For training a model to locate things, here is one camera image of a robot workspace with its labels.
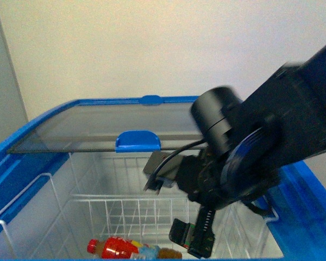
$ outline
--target black cable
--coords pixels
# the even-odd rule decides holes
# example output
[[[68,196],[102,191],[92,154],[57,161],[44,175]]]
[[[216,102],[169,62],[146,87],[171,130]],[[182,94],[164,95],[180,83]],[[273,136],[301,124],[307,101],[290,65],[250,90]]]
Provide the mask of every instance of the black cable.
[[[169,156],[167,156],[157,167],[156,169],[152,172],[152,174],[150,175],[145,187],[144,187],[144,190],[147,190],[150,185],[156,180],[157,178],[157,174],[158,172],[163,168],[163,166],[165,164],[167,164],[167,162],[169,160],[171,160],[172,158],[174,158],[177,154],[179,154],[180,152],[182,151],[185,151],[185,150],[188,150],[189,148],[192,148],[192,147],[195,147],[197,145],[200,145],[200,144],[203,144],[205,143],[206,141],[204,139],[202,140],[198,140],[198,141],[195,141],[193,143],[190,143],[190,144],[187,144],[179,149],[177,149],[176,151],[173,151]]]

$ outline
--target white wall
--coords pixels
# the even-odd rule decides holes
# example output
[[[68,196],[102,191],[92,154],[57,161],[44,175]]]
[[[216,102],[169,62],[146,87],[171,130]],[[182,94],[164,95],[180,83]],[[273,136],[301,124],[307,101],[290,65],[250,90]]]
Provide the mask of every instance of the white wall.
[[[326,44],[326,1],[0,0],[29,119],[75,98],[250,95]]]
[[[0,142],[25,123],[26,112],[0,28]]]

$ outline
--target bottle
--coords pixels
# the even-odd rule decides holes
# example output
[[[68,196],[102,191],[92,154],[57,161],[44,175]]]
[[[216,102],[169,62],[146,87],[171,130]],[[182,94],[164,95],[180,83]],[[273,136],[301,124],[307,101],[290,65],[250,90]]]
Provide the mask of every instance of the bottle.
[[[104,259],[182,259],[182,254],[170,248],[140,244],[137,241],[110,237],[106,241],[91,239],[87,252]]]

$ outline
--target white wire basket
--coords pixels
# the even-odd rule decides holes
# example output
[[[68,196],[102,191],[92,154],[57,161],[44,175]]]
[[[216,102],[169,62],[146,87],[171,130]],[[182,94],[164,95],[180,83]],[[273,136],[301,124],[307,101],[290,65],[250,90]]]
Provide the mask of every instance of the white wire basket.
[[[86,247],[91,238],[112,235],[183,253],[169,241],[175,218],[194,223],[199,205],[176,187],[159,196],[143,192],[142,170],[150,153],[74,153],[54,176],[42,173],[1,211],[24,196],[39,179],[48,182],[9,223],[0,219],[0,258],[94,258]],[[262,217],[241,203],[216,212],[215,244],[211,258],[282,257]]]

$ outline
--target chest freezer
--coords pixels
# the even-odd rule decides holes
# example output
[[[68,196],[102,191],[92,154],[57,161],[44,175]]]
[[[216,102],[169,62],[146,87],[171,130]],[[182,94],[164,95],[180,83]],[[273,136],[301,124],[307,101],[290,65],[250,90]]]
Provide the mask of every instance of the chest freezer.
[[[76,100],[32,120],[0,144],[0,259],[93,259],[91,238],[110,236],[181,251],[173,220],[194,222],[199,205],[177,188],[143,191],[156,150],[202,136],[189,114],[197,97]],[[197,150],[185,151],[196,154]],[[258,204],[217,211],[212,259],[326,260],[326,190],[301,161]]]

